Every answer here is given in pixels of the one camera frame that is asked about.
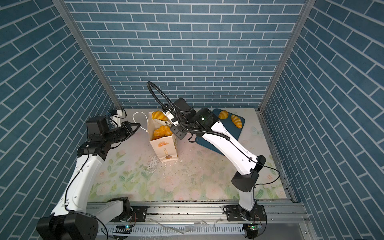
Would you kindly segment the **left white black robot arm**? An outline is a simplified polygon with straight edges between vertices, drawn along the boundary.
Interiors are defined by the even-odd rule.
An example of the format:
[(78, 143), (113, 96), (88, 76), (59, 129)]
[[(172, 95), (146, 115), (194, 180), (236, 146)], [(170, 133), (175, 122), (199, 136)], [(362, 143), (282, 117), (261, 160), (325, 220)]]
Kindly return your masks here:
[(127, 197), (111, 199), (94, 213), (87, 213), (87, 204), (112, 145), (133, 136), (141, 125), (124, 121), (110, 129), (107, 117), (95, 116), (86, 121), (86, 126), (87, 141), (78, 148), (68, 186), (51, 214), (37, 223), (36, 230), (44, 240), (94, 240), (109, 221), (129, 222), (135, 216)]

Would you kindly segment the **white printed paper bag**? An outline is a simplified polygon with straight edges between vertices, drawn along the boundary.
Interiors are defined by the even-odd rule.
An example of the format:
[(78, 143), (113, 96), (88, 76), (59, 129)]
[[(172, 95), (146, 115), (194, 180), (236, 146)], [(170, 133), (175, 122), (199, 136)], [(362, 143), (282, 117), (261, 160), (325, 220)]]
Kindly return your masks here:
[(135, 116), (141, 114), (144, 115), (144, 117), (147, 120), (147, 126), (141, 127), (149, 136), (149, 143), (152, 146), (153, 150), (155, 151), (155, 154), (159, 158), (159, 160), (162, 163), (170, 162), (178, 160), (178, 148), (177, 148), (177, 138), (174, 135), (174, 133), (169, 137), (163, 137), (157, 140), (153, 140), (153, 132), (154, 130), (160, 128), (163, 125), (160, 125), (156, 123), (152, 119), (152, 112), (149, 112), (148, 114), (145, 114), (144, 112), (136, 112), (132, 115), (134, 122)]

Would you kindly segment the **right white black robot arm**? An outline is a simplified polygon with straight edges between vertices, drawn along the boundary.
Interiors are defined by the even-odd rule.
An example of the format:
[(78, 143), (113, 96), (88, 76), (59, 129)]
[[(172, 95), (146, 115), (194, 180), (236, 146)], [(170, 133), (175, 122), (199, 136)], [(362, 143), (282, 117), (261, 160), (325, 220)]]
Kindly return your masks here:
[(180, 98), (174, 103), (168, 100), (162, 110), (172, 123), (171, 131), (180, 140), (188, 133), (196, 135), (211, 143), (230, 160), (237, 170), (232, 184), (239, 190), (240, 215), (248, 221), (260, 218), (261, 215), (257, 211), (261, 208), (254, 197), (254, 188), (266, 158), (262, 155), (256, 156), (244, 148), (225, 128), (222, 121), (207, 108), (195, 111)]

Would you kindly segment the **silver metal tongs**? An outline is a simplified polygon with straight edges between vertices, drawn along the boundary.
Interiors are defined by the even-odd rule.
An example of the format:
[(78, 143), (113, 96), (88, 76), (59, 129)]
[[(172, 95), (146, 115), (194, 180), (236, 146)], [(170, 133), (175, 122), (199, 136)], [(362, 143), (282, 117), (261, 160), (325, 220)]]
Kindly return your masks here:
[(165, 125), (174, 126), (174, 123), (171, 120), (169, 120), (168, 118), (165, 118), (164, 121), (160, 120), (160, 119), (154, 119), (154, 121), (160, 125), (163, 125), (163, 126), (165, 126)]

